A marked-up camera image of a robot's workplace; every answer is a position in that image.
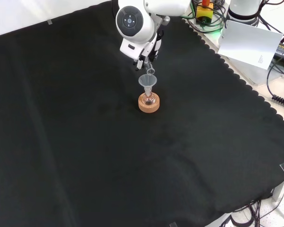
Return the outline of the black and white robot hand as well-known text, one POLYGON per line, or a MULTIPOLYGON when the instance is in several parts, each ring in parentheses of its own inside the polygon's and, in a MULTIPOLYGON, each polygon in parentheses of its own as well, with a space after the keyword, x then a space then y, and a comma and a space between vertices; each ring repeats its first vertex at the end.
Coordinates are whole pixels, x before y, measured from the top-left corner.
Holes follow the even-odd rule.
POLYGON ((136 70, 142 70, 146 67, 146 63, 157 59, 163 36, 164 31, 160 29, 151 41, 144 44, 136 44, 124 38, 120 51, 133 60, 136 70))

